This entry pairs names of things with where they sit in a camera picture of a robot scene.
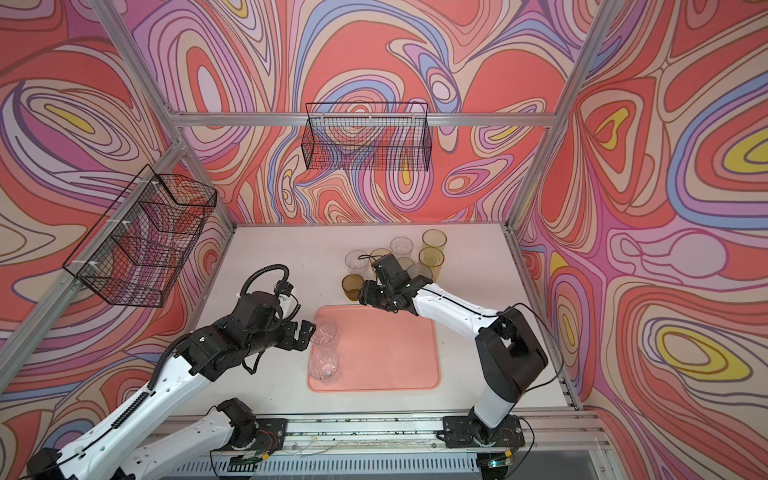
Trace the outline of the brown glass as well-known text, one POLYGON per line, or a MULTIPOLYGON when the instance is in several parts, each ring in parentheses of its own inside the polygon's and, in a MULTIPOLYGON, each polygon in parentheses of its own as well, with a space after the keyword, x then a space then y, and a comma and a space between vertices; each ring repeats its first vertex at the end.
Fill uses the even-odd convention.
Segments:
POLYGON ((341 282, 346 298, 351 302, 357 302, 365 280, 359 274, 348 274, 341 282))

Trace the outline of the pink plastic tray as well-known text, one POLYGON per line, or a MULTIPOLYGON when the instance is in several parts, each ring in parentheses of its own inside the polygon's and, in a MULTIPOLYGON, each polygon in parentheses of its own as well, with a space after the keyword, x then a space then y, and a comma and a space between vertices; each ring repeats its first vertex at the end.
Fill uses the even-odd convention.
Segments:
POLYGON ((317 393, 431 390, 441 380, 434 323, 408 312, 389 313, 360 305, 324 306, 314 323, 334 321, 340 339, 340 378, 325 384, 310 378, 317 393))

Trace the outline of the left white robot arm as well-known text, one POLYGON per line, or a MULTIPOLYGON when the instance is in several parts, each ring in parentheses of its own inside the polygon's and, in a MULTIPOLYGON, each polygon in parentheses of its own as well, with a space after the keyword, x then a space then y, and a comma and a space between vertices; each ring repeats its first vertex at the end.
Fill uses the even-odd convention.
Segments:
POLYGON ((232 448, 262 452, 279 448, 276 435, 261 427, 252 410, 232 398, 212 407, 189 427, 153 443, 146 438, 182 404, 228 370, 256 372, 271 348, 304 351, 315 324, 295 317, 291 294, 243 293, 233 312, 173 341, 161 354, 149 381, 96 426, 60 449, 43 448, 27 462, 29 479, 160 479, 197 456, 232 448))

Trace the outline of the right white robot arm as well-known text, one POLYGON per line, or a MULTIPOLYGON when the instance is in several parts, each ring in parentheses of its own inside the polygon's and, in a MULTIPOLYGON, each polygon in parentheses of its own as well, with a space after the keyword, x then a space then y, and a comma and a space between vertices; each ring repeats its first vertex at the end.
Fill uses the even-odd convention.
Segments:
POLYGON ((360 304, 387 312, 409 312, 448 327, 476 347, 485 389, 464 416, 446 416, 439 436, 450 448, 492 446, 518 425, 510 415, 549 365, 525 315, 474 305, 423 275, 411 276, 392 254, 363 254, 375 274, 358 294, 360 304))

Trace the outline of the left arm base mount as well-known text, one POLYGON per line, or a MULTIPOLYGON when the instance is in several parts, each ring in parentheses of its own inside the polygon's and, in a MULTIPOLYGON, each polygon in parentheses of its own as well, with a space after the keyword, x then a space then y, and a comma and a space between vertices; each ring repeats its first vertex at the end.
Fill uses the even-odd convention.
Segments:
POLYGON ((215 450, 274 454, 283 448, 287 426, 288 420, 279 417, 246 421, 235 426, 227 440, 215 450))

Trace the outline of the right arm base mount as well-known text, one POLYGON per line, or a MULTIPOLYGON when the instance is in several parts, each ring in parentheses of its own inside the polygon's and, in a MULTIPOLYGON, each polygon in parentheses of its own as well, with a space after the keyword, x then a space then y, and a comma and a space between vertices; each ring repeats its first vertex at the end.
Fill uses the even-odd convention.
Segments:
POLYGON ((488 427, 473 413, 444 416, 436 438, 448 448, 506 447, 516 451, 526 445, 520 418, 506 415, 496 427, 488 427))

